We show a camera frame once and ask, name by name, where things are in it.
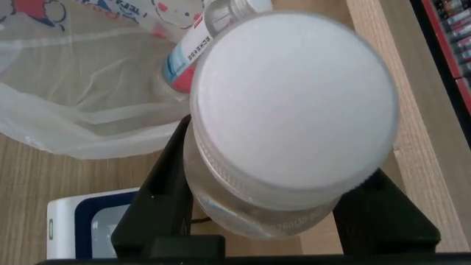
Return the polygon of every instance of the red shelf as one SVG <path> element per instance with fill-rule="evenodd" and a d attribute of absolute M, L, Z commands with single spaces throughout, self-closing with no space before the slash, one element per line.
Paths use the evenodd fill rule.
<path fill-rule="evenodd" d="M 447 36 L 445 35 L 445 31 L 442 28 L 441 22 L 439 20 L 438 15 L 435 12 L 435 7 L 430 0 L 422 0 L 424 5 L 425 11 L 427 13 L 428 19 L 430 20 L 433 30 L 435 32 L 435 36 L 437 37 L 440 47 L 442 48 L 443 54 L 445 55 L 445 59 L 447 61 L 448 67 L 451 70 L 451 74 L 454 78 L 460 78 L 461 72 L 459 70 L 459 65 L 453 56 L 453 51 L 450 48 L 450 44 L 448 43 Z"/>

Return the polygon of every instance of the white lid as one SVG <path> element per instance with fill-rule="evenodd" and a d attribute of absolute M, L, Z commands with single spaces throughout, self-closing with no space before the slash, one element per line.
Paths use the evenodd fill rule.
<path fill-rule="evenodd" d="M 399 116 L 394 82 L 354 32 L 276 12 L 216 38 L 191 92 L 196 142 L 241 199 L 296 210 L 355 188 L 386 159 Z"/>

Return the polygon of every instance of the plastic bottle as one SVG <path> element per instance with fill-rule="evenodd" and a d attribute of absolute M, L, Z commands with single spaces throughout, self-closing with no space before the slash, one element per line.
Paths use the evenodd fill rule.
<path fill-rule="evenodd" d="M 386 159 L 397 92 L 354 32 L 274 12 L 231 26 L 199 62 L 184 168 L 195 200 L 243 236 L 301 233 Z"/>
<path fill-rule="evenodd" d="M 223 29 L 273 9 L 270 0 L 218 0 L 211 3 L 157 71 L 157 86 L 171 98 L 185 99 L 198 57 Z"/>

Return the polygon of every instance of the black metal bracket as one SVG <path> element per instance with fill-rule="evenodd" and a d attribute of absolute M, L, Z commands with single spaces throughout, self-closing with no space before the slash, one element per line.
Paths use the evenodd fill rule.
<path fill-rule="evenodd" d="M 188 236 L 193 197 L 183 171 L 185 117 L 112 234 L 119 258 L 224 258 L 224 239 Z M 436 227 L 381 171 L 333 211 L 345 255 L 434 252 Z"/>

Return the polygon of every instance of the black cable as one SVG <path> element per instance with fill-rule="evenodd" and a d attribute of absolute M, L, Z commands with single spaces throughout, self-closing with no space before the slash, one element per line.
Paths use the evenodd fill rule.
<path fill-rule="evenodd" d="M 210 217 L 205 217 L 205 218 L 198 218 L 198 219 L 193 219 L 191 220 L 191 224 L 192 225 L 195 225 L 195 224 L 202 224 L 204 222 L 209 222 L 211 221 L 211 218 Z"/>

